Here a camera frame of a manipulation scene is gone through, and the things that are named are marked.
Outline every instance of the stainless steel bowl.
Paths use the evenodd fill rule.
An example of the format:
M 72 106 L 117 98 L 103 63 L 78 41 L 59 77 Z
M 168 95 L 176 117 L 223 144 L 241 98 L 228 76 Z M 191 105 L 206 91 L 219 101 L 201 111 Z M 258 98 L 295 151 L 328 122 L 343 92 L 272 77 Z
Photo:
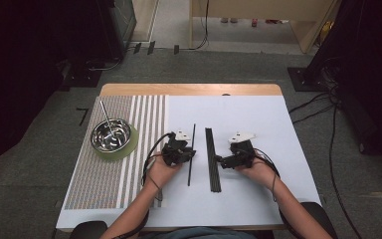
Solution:
M 131 127 L 123 119 L 110 119 L 110 133 L 107 121 L 100 122 L 92 131 L 91 142 L 97 154 L 103 158 L 114 158 L 116 152 L 121 151 L 131 137 Z

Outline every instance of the striped mat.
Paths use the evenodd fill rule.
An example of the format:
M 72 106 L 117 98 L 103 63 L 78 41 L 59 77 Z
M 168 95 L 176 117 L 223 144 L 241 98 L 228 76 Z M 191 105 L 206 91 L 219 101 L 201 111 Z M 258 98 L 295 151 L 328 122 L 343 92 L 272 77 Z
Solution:
M 110 119 L 121 118 L 139 133 L 135 151 L 122 160 L 100 159 L 90 142 L 93 128 L 104 120 L 99 101 L 103 101 Z M 74 171 L 65 209 L 126 208 L 141 188 L 145 157 L 165 134 L 167 96 L 97 97 Z M 155 200 L 154 207 L 161 207 Z

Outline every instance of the person's hand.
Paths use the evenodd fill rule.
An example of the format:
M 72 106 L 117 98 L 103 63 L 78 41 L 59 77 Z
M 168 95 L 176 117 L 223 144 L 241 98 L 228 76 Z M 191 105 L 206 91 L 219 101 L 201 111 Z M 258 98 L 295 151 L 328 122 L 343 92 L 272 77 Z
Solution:
M 147 171 L 145 184 L 155 183 L 157 187 L 162 188 L 173 177 L 173 175 L 175 175 L 179 171 L 179 169 L 182 166 L 182 163 L 174 165 L 174 166 L 168 166 L 163 161 L 163 157 L 160 154 L 160 152 L 156 152 L 155 154 L 157 156 L 154 156 L 153 158 L 150 159 L 150 162 L 154 158 L 156 160 Z
M 273 181 L 275 180 L 275 172 L 261 159 L 254 158 L 253 166 L 247 168 L 246 166 L 235 167 L 235 170 L 250 177 L 257 183 L 265 186 L 269 190 L 272 190 Z

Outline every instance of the person's arm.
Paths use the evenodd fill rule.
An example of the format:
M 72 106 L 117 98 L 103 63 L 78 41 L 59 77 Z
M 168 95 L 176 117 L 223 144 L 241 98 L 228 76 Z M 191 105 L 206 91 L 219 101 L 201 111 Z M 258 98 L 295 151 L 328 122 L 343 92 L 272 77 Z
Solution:
M 101 235 L 100 239 L 111 239 L 134 230 L 144 219 L 159 188 L 162 188 L 181 167 L 181 165 L 167 166 L 162 156 L 156 156 L 155 159 L 154 164 L 147 171 L 147 177 L 141 191 Z
M 263 161 L 255 158 L 251 168 L 240 166 L 236 167 L 236 169 L 272 192 L 279 209 L 290 226 L 303 238 L 331 238 L 321 225 L 296 200 L 275 172 Z

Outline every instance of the chopstick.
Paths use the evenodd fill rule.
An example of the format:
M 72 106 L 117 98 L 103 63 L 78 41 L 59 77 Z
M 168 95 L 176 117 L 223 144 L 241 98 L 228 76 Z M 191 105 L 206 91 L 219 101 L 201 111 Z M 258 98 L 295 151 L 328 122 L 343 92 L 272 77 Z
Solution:
M 194 137 L 195 137 L 195 123 L 194 123 L 194 129 L 192 130 L 191 150 L 194 150 Z M 192 168 L 192 157 L 190 159 L 190 166 L 188 169 L 188 186 L 190 186 L 190 184 L 191 184 L 191 168 Z
M 215 144 L 212 129 L 206 127 L 207 156 L 209 161 L 210 189 L 212 192 L 221 192 L 219 169 L 215 158 Z

